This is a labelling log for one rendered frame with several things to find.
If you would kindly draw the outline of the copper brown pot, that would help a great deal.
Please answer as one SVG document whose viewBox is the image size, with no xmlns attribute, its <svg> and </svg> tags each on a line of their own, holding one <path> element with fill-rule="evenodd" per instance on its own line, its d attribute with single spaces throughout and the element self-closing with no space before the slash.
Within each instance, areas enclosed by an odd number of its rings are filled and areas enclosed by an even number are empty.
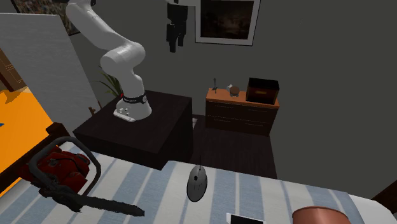
<svg viewBox="0 0 397 224">
<path fill-rule="evenodd" d="M 292 219 L 293 224 L 352 224 L 344 213 L 321 206 L 297 209 L 293 212 Z"/>
</svg>

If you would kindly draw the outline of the grey oval disc with antenna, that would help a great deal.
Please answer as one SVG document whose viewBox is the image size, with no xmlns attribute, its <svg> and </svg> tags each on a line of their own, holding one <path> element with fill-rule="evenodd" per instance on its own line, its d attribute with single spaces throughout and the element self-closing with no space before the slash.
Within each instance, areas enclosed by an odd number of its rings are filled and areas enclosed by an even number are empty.
<svg viewBox="0 0 397 224">
<path fill-rule="evenodd" d="M 186 195 L 191 202 L 198 202 L 205 195 L 207 190 L 208 178 L 207 173 L 202 166 L 201 157 L 198 165 L 195 165 L 188 176 L 186 184 Z"/>
</svg>

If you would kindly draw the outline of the red chainsaw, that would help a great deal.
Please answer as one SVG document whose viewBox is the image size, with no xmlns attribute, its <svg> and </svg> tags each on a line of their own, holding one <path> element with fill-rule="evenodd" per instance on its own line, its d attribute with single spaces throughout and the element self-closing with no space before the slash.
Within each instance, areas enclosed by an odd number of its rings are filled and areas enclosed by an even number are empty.
<svg viewBox="0 0 397 224">
<path fill-rule="evenodd" d="M 144 216 L 141 208 L 89 196 L 101 176 L 101 165 L 75 137 L 59 137 L 40 149 L 18 170 L 22 179 L 39 188 L 39 194 L 79 213 L 84 206 Z"/>
</svg>

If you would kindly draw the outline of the brown chest of drawers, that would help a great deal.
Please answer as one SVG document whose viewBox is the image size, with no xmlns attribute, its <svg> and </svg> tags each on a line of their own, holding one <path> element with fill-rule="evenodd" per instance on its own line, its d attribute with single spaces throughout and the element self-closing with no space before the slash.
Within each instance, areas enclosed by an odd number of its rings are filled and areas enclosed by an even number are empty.
<svg viewBox="0 0 397 224">
<path fill-rule="evenodd" d="M 279 110 L 279 82 L 250 78 L 247 90 L 233 95 L 233 88 L 208 89 L 206 127 L 268 136 Z"/>
</svg>

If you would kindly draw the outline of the green potted plant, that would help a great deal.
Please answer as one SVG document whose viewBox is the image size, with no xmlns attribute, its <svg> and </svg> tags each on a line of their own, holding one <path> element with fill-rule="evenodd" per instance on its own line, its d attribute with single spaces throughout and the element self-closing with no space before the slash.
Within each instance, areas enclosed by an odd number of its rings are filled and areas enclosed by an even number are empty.
<svg viewBox="0 0 397 224">
<path fill-rule="evenodd" d="M 123 89 L 118 79 L 114 76 L 109 75 L 108 73 L 105 73 L 104 70 L 102 70 L 100 74 L 103 75 L 103 77 L 106 79 L 106 82 L 99 80 L 95 80 L 95 82 L 101 83 L 102 85 L 107 87 L 108 89 L 106 93 L 112 94 L 115 97 L 121 97 L 123 95 Z"/>
</svg>

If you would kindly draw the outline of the bed with striped cover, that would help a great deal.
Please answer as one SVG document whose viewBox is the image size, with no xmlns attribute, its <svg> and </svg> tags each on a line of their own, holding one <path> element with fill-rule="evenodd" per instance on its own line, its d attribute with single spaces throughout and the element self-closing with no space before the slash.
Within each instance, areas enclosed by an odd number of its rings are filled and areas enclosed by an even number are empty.
<svg viewBox="0 0 397 224">
<path fill-rule="evenodd" d="M 204 197 L 191 202 L 186 184 L 192 164 L 170 161 L 158 171 L 105 155 L 97 159 L 102 176 L 92 195 L 135 204 L 143 217 L 91 207 L 75 213 L 19 181 L 0 197 L 0 224 L 228 224 L 228 214 L 292 224 L 293 212 L 307 206 L 342 211 L 351 224 L 397 224 L 388 209 L 370 199 L 211 167 Z"/>
</svg>

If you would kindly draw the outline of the white tablet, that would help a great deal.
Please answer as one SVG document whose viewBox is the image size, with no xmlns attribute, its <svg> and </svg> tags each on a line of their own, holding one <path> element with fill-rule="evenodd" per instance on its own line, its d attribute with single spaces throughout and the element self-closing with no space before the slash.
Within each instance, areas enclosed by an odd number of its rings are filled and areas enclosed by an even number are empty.
<svg viewBox="0 0 397 224">
<path fill-rule="evenodd" d="M 237 214 L 226 214 L 226 222 L 228 224 L 267 224 L 264 220 L 258 220 L 255 218 L 249 218 Z"/>
</svg>

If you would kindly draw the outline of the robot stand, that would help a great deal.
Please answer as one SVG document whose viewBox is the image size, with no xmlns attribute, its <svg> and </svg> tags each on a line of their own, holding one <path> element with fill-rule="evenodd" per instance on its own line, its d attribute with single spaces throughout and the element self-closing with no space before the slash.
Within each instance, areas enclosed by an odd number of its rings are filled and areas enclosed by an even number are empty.
<svg viewBox="0 0 397 224">
<path fill-rule="evenodd" d="M 149 117 L 128 122 L 113 115 L 119 97 L 73 130 L 89 150 L 161 170 L 193 154 L 192 99 L 148 90 Z"/>
</svg>

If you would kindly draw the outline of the white framed dark wall picture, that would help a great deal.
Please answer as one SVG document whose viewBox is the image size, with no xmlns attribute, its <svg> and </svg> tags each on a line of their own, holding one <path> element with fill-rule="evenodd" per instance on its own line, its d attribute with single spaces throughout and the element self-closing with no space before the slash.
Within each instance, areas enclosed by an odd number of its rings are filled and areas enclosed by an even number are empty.
<svg viewBox="0 0 397 224">
<path fill-rule="evenodd" d="M 195 6 L 195 41 L 251 46 L 261 0 L 200 0 Z"/>
</svg>

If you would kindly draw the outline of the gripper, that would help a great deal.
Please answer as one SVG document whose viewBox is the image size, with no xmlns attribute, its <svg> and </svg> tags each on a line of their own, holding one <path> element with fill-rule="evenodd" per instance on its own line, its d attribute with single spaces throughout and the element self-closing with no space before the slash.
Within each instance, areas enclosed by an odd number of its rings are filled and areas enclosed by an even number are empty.
<svg viewBox="0 0 397 224">
<path fill-rule="evenodd" d="M 169 43 L 169 50 L 172 53 L 176 52 L 177 39 L 178 46 L 184 46 L 187 17 L 187 6 L 167 4 L 167 18 L 171 21 L 171 24 L 167 24 L 166 42 Z"/>
</svg>

